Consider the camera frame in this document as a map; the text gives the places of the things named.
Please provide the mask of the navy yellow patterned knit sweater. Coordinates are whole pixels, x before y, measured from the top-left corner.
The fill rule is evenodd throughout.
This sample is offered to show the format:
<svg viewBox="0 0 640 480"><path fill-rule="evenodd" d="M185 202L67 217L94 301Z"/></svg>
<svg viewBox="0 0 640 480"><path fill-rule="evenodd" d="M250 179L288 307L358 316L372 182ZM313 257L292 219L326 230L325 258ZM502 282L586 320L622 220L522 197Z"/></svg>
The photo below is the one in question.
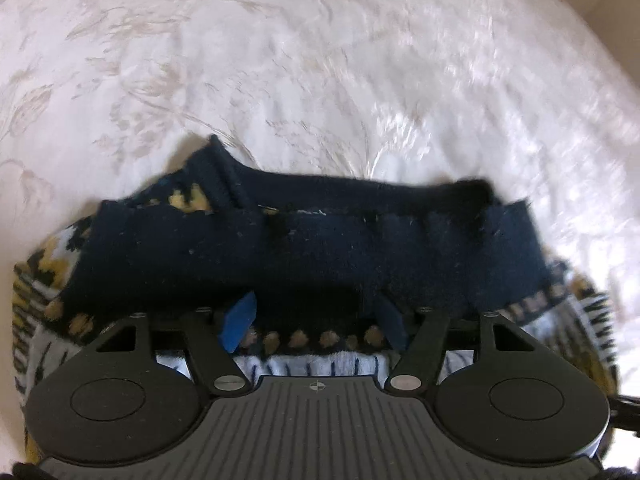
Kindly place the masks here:
<svg viewBox="0 0 640 480"><path fill-rule="evenodd" d="M268 174L217 140L15 267L14 356L36 459L15 479L599 479L608 329L482 180L412 188ZM180 320L256 316L209 396ZM436 385L388 393L387 298L450 325Z"/></svg>

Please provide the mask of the white floral bedspread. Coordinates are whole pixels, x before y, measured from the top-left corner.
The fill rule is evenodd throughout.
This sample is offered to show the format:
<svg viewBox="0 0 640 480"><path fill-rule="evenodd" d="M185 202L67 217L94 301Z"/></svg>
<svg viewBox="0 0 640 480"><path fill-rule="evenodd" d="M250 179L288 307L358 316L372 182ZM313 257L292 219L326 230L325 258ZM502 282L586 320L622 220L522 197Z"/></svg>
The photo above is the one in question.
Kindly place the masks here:
<svg viewBox="0 0 640 480"><path fill-rule="evenodd" d="M2 282L209 136L269 171L484 177L639 302L639 90L559 0L4 0Z"/></svg>

